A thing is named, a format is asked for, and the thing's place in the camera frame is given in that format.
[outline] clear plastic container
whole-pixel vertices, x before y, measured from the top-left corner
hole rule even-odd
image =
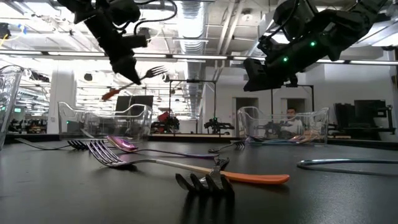
[[[23,75],[28,75],[28,71],[20,66],[8,65],[0,68],[0,151],[6,139],[19,82]]]
[[[251,144],[327,143],[329,108],[311,113],[265,115],[253,106],[238,110],[239,137]]]
[[[131,105],[125,111],[88,111],[58,102],[60,139],[124,137],[133,142],[145,140],[150,134],[152,108]]]

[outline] black table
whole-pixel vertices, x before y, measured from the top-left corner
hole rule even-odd
[[[64,142],[41,143],[62,146]],[[205,153],[217,144],[147,142],[146,147]],[[211,167],[213,161],[125,154]],[[23,144],[0,152],[0,223],[396,223],[398,178],[302,170],[304,159],[398,159],[398,152],[347,146],[247,147],[228,150],[227,170],[290,174],[281,186],[234,183],[234,200],[191,197],[176,183],[185,170],[158,164],[114,170],[88,152],[41,151]],[[393,172],[394,165],[332,165]]]

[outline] person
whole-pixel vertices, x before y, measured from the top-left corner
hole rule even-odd
[[[303,123],[296,117],[296,109],[288,108],[286,111],[287,119],[281,122],[281,131],[299,134],[303,129]]]

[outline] orange handle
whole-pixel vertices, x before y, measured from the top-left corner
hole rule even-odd
[[[109,93],[105,93],[103,96],[102,96],[102,100],[103,101],[106,101],[106,100],[108,100],[108,99],[110,99],[112,96],[114,96],[114,95],[116,95],[116,94],[118,94],[118,93],[120,93],[120,90],[111,90],[111,91],[109,91]]]
[[[251,175],[251,174],[239,174],[233,172],[221,171],[230,180],[239,182],[246,182],[252,184],[283,184],[289,180],[290,176],[287,174],[281,175]]]

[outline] orange-handled fork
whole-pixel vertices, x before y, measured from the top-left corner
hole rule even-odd
[[[112,151],[110,151],[102,142],[99,141],[91,141],[87,143],[88,149],[94,155],[94,157],[103,165],[106,165],[115,169],[123,169],[134,164],[138,164],[141,162],[151,162],[156,164],[162,164],[166,166],[181,168],[185,170],[190,170],[193,172],[199,172],[202,174],[209,174],[211,169],[191,166],[186,164],[181,164],[178,162],[164,161],[160,159],[140,159],[137,161],[125,162],[122,161],[117,155],[115,155]],[[289,180],[289,175],[251,175],[251,174],[240,174],[234,172],[226,172],[221,171],[220,174],[225,175],[227,178],[231,180],[235,180],[238,182],[246,182],[252,184],[283,184]]]
[[[153,77],[155,77],[155,76],[157,76],[157,75],[160,75],[160,74],[163,74],[163,73],[165,73],[165,72],[167,72],[167,69],[166,69],[163,65],[161,65],[161,66],[156,66],[156,67],[153,67],[153,68],[149,69],[149,70],[145,73],[144,77],[140,78],[140,80],[143,80],[143,79],[145,79],[145,78],[153,78]],[[102,96],[101,99],[102,99],[103,101],[107,101],[107,100],[110,99],[112,96],[114,96],[114,95],[116,95],[116,94],[119,94],[120,91],[129,88],[129,87],[132,86],[133,84],[134,84],[134,83],[130,83],[130,84],[124,85],[124,86],[122,86],[122,87],[121,87],[120,89],[118,89],[118,90],[116,90],[116,89],[110,90],[108,93],[105,93],[105,94]]]

